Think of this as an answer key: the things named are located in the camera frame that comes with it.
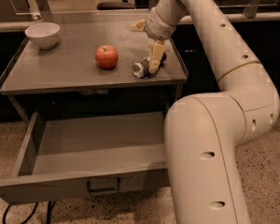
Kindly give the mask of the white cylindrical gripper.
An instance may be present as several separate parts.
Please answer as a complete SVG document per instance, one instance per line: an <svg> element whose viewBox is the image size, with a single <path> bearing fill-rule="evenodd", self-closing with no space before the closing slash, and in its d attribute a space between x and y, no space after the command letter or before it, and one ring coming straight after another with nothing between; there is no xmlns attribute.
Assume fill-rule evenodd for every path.
<svg viewBox="0 0 280 224"><path fill-rule="evenodd" d="M165 52L165 43L162 40L172 35L178 22L179 18L174 12L169 10L158 12L157 8L153 7L148 12L146 20L140 20L131 25L130 29L133 32L146 31L149 38L156 40L148 46L148 72L150 74L155 74L159 69Z"/></svg>

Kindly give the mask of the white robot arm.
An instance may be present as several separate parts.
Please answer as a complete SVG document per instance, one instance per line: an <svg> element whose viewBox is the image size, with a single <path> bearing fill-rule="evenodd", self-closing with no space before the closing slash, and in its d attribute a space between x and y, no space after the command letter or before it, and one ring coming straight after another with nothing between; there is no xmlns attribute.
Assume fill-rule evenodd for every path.
<svg viewBox="0 0 280 224"><path fill-rule="evenodd" d="M265 68L214 0L160 0L134 25L152 39L147 69L156 73L164 42L192 19L219 90L185 96L168 110L164 149L177 224L250 224L236 147L266 134L280 113Z"/></svg>

